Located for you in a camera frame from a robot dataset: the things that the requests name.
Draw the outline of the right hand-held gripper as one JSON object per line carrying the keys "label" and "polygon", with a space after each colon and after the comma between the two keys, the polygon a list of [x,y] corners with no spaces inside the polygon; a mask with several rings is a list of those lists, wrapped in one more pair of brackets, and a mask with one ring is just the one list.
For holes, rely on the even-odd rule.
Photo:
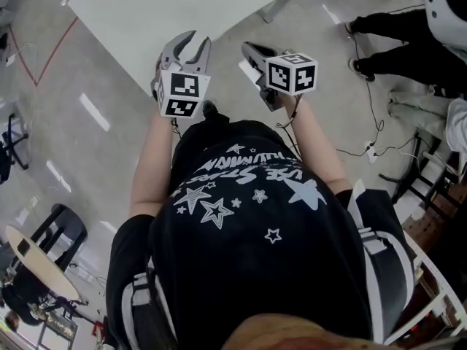
{"label": "right hand-held gripper", "polygon": [[279,93],[300,96],[316,88],[318,62],[304,53],[281,55],[275,47],[243,42],[242,54],[260,72],[255,84],[271,112],[282,108]]}

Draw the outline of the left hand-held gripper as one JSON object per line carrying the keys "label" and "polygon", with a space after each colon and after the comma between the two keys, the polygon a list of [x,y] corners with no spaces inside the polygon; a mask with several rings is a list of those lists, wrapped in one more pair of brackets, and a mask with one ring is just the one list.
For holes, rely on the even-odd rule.
{"label": "left hand-held gripper", "polygon": [[152,88],[164,117],[194,117],[205,99],[211,81],[207,75],[211,39],[207,36],[192,59],[180,62],[180,54],[195,34],[191,30],[174,37],[157,62]]}

